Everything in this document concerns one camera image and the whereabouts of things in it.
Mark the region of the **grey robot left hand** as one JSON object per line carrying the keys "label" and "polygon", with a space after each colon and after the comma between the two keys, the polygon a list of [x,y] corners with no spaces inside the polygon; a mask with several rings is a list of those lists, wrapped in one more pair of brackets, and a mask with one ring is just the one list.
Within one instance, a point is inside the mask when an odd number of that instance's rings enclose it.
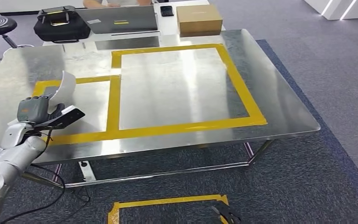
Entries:
{"label": "grey robot left hand", "polygon": [[49,102],[52,95],[28,97],[19,103],[17,111],[17,120],[19,122],[31,122],[42,124],[49,120],[55,119],[62,114],[65,104],[59,103],[53,106],[55,110],[49,113]]}

